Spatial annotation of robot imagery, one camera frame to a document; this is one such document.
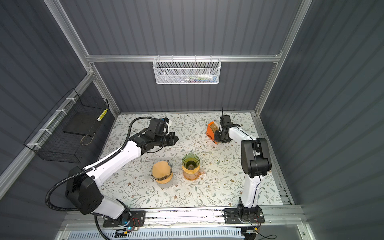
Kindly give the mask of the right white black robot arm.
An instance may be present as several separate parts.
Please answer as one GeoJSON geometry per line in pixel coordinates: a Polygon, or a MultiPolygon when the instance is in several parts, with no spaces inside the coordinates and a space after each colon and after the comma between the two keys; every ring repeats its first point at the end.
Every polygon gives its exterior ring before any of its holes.
{"type": "Polygon", "coordinates": [[[220,127],[214,133],[214,140],[219,143],[235,141],[240,145],[241,166],[246,178],[238,207],[240,210],[255,212],[259,208],[262,180],[272,169],[268,141],[251,136],[239,124],[234,124],[229,115],[220,117],[220,127]]]}

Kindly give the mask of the orange coffee filter pack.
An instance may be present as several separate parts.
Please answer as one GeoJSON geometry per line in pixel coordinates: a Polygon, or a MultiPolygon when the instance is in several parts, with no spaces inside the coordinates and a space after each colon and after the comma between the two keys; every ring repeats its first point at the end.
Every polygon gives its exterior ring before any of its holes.
{"type": "Polygon", "coordinates": [[[206,131],[206,135],[207,137],[212,141],[214,142],[216,145],[218,144],[218,142],[215,140],[215,133],[216,131],[219,130],[219,126],[217,125],[217,123],[215,121],[212,121],[208,124],[207,126],[207,131],[206,131]]]}

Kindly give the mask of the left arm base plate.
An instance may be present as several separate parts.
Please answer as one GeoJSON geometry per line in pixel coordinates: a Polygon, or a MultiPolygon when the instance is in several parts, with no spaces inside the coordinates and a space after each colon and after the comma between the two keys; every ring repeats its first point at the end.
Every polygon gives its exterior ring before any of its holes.
{"type": "Polygon", "coordinates": [[[146,211],[124,211],[117,219],[104,217],[104,228],[142,227],[146,218],[146,211]]]}

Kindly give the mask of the grey clear glass dripper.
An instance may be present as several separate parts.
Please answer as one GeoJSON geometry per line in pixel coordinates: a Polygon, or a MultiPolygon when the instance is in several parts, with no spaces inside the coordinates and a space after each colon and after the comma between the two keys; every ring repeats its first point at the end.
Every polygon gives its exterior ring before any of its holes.
{"type": "Polygon", "coordinates": [[[159,161],[155,163],[151,168],[151,177],[160,183],[167,179],[171,179],[173,176],[172,164],[168,161],[159,161]]]}

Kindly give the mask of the green glass dripper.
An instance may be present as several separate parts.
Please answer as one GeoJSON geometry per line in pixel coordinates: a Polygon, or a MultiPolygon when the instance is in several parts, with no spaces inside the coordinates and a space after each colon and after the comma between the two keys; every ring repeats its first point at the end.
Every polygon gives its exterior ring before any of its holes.
{"type": "Polygon", "coordinates": [[[196,154],[186,154],[182,158],[182,166],[187,170],[194,170],[200,166],[200,158],[196,154]]]}

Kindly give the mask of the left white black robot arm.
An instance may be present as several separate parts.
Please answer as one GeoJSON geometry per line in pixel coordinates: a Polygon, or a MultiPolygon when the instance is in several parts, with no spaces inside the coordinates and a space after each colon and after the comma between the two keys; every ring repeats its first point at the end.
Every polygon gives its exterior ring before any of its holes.
{"type": "Polygon", "coordinates": [[[112,219],[120,218],[128,211],[123,203],[105,196],[101,187],[112,175],[131,161],[140,158],[145,153],[153,153],[154,147],[174,146],[179,138],[170,132],[163,136],[150,138],[145,134],[135,134],[127,143],[102,160],[90,165],[91,171],[80,177],[74,177],[66,185],[65,195],[75,206],[75,210],[83,215],[93,214],[107,216],[112,219]]]}

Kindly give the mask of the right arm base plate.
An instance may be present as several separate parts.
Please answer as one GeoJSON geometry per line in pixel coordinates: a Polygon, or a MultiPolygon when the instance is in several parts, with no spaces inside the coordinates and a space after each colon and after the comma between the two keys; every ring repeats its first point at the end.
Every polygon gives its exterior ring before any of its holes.
{"type": "Polygon", "coordinates": [[[234,224],[263,224],[265,217],[260,207],[235,209],[226,208],[222,210],[225,223],[228,225],[234,224]]]}

